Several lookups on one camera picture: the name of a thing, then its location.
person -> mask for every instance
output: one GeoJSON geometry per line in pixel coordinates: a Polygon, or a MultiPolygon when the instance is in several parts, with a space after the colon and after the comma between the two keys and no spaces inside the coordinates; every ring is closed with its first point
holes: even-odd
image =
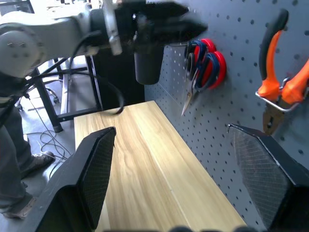
{"type": "Polygon", "coordinates": [[[26,192],[21,180],[54,161],[50,151],[31,154],[30,144],[24,140],[21,115],[14,107],[0,128],[0,213],[7,218],[24,219],[36,198],[26,192]]]}

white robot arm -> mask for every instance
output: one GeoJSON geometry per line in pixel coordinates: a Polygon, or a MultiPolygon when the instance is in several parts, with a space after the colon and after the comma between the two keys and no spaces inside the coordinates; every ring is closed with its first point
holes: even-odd
{"type": "Polygon", "coordinates": [[[186,42],[207,29],[175,2],[105,0],[102,9],[82,5],[67,14],[50,19],[11,12],[0,19],[0,108],[18,95],[16,86],[26,75],[53,58],[94,55],[101,48],[113,55],[123,50],[151,54],[158,46],[186,42]]]}

chair wheel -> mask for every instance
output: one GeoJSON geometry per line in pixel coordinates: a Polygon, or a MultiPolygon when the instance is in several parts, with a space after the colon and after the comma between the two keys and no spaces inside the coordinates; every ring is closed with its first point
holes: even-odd
{"type": "Polygon", "coordinates": [[[59,103],[60,101],[59,101],[59,98],[57,97],[57,98],[54,98],[54,103],[55,104],[57,104],[57,103],[59,103]]]}

gray pegboard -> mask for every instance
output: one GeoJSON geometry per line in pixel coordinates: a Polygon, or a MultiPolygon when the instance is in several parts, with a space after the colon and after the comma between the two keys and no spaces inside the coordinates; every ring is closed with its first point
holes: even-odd
{"type": "MultiPolygon", "coordinates": [[[[155,100],[197,159],[234,205],[244,221],[264,229],[242,183],[229,123],[262,131],[265,103],[255,96],[261,85],[259,46],[267,23],[285,8],[290,12],[286,31],[277,46],[276,75],[282,81],[295,75],[309,57],[308,0],[180,0],[208,23],[200,38],[211,38],[227,63],[225,82],[198,96],[181,117],[185,97],[183,47],[167,46],[160,81],[145,87],[147,101],[155,100]]],[[[274,138],[296,161],[309,168],[308,102],[286,116],[274,138]]]]}

wooden table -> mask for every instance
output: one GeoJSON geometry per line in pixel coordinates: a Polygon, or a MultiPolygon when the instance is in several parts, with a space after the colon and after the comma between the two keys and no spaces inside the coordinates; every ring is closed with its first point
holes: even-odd
{"type": "Polygon", "coordinates": [[[176,225],[228,232],[244,225],[154,101],[128,106],[119,116],[80,116],[74,124],[76,147],[91,132],[110,126],[117,131],[96,232],[168,231],[176,225]]]}

